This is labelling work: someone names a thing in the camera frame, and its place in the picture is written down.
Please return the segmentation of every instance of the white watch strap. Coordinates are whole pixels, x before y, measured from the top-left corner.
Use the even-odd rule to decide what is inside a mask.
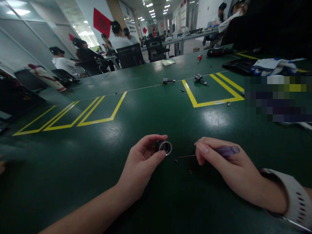
[[[260,172],[277,176],[287,191],[288,210],[282,218],[312,232],[312,202],[306,190],[290,175],[271,169],[261,169]]]

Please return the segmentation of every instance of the yellow tape marking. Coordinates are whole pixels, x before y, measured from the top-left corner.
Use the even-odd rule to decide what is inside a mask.
[[[240,56],[243,56],[243,57],[246,57],[246,58],[252,58],[252,59],[259,59],[259,58],[255,58],[255,57],[252,57],[252,56],[249,56],[249,55],[245,55],[243,53],[246,53],[247,51],[244,51],[244,52],[239,52],[239,53],[236,53],[237,55],[240,55]],[[305,71],[305,70],[301,70],[301,69],[298,69],[299,72],[308,72],[308,71]]]
[[[55,124],[61,117],[63,117],[71,108],[73,108],[79,101],[77,101],[76,103],[74,103],[66,112],[64,112],[61,116],[59,116],[53,123],[51,123],[49,126],[46,127],[44,131],[51,131],[51,130],[58,130],[58,129],[63,129],[63,128],[70,128],[73,127],[75,123],[77,123],[77,121],[91,108],[91,106],[99,99],[99,97],[97,97],[75,120],[74,122],[72,122],[71,124],[67,124],[67,125],[62,125],[62,126],[55,126],[55,127],[51,127],[53,124]]]
[[[236,88],[238,91],[240,91],[240,92],[244,91],[244,89],[242,87],[240,87],[239,85],[237,85],[236,83],[234,83],[229,78],[222,75],[221,73],[217,73],[217,75],[220,76],[226,82],[228,82],[230,85],[232,85],[234,88]]]
[[[233,89],[231,89],[228,85],[226,85],[218,77],[216,77],[213,74],[210,74],[210,76],[213,79],[215,79],[215,81],[218,82],[222,87],[224,87],[230,94],[232,94],[234,96],[234,98],[227,98],[227,99],[223,99],[223,100],[210,101],[210,102],[204,102],[204,103],[197,103],[197,101],[195,100],[195,97],[192,94],[192,92],[191,92],[189,86],[187,85],[186,81],[182,80],[182,83],[183,83],[183,85],[185,87],[185,90],[187,91],[187,93],[189,95],[189,98],[190,98],[194,108],[196,108],[196,107],[204,107],[204,106],[211,106],[211,105],[218,105],[218,104],[226,103],[228,101],[235,102],[235,101],[245,100],[242,96],[240,96],[238,93],[236,93]]]
[[[42,116],[44,116],[46,113],[48,113],[50,110],[52,110],[54,107],[53,106],[51,109],[49,109],[48,111],[46,111],[45,113],[43,113],[42,115],[40,115],[37,119],[35,119],[34,121],[32,121],[31,123],[29,123],[28,125],[26,125],[25,127],[23,127],[21,130],[19,130],[17,133],[15,133],[13,136],[18,136],[18,135],[26,135],[26,134],[31,134],[31,133],[37,133],[40,132],[42,129],[45,128],[45,126],[47,126],[49,123],[51,123],[55,118],[57,118],[59,115],[61,115],[67,108],[69,108],[74,102],[72,102],[71,104],[69,104],[67,107],[65,107],[61,112],[59,112],[56,116],[54,116],[52,119],[50,119],[47,123],[45,123],[41,128],[36,129],[36,130],[31,130],[31,131],[25,131],[22,132],[25,128],[27,128],[29,125],[31,125],[33,122],[35,122],[36,120],[40,119]]]
[[[77,125],[77,127],[86,126],[86,125],[95,124],[95,123],[98,124],[98,123],[103,123],[103,122],[107,122],[107,121],[112,121],[112,120],[114,120],[115,115],[116,115],[116,113],[117,113],[117,111],[118,111],[118,109],[119,109],[121,103],[123,102],[124,97],[126,96],[126,93],[127,93],[127,91],[123,93],[121,99],[119,100],[119,102],[118,102],[118,104],[117,104],[117,106],[116,106],[116,108],[115,108],[115,110],[114,110],[114,112],[113,112],[113,114],[111,115],[110,118],[85,122],[85,120],[89,117],[89,115],[95,110],[95,108],[96,108],[96,107],[99,105],[99,103],[103,100],[103,98],[105,97],[105,96],[103,96],[103,97],[101,97],[101,99],[94,105],[94,107],[89,111],[89,113],[81,120],[81,122]]]

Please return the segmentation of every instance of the red banner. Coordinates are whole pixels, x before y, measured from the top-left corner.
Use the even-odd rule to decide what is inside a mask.
[[[93,26],[97,30],[100,31],[100,33],[106,34],[106,36],[110,37],[110,30],[111,30],[111,21],[105,17],[101,12],[99,12],[97,9],[94,8],[94,14],[93,14]]]

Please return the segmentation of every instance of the wrist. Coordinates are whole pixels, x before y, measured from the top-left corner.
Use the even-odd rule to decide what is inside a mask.
[[[287,212],[287,192],[277,178],[263,177],[261,199],[258,206],[281,215]]]

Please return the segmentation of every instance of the left hand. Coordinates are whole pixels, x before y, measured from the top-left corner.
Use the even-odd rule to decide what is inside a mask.
[[[142,196],[151,175],[166,156],[166,151],[157,151],[153,145],[156,141],[167,138],[167,135],[147,135],[130,149],[116,186],[126,193],[128,198],[130,196],[131,202],[137,201]]]

